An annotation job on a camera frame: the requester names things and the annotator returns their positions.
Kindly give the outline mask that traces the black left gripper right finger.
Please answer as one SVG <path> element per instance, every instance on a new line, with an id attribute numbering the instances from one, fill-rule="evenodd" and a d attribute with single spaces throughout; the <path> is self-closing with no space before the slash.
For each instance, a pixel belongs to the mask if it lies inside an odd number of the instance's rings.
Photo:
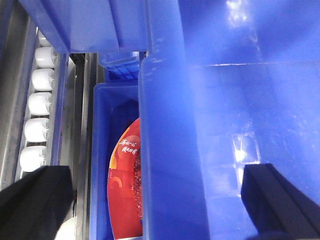
<path id="1" fill-rule="evenodd" d="M 244 167 L 241 200 L 258 232 L 255 240 L 320 238 L 320 206 L 272 164 Z"/>

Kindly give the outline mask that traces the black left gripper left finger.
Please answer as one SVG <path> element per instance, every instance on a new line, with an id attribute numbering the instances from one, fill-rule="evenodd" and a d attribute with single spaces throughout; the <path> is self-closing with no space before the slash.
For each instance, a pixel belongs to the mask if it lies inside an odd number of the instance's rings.
<path id="1" fill-rule="evenodd" d="M 2 240 L 53 240 L 74 199 L 68 166 L 42 166 L 0 192 Z"/>

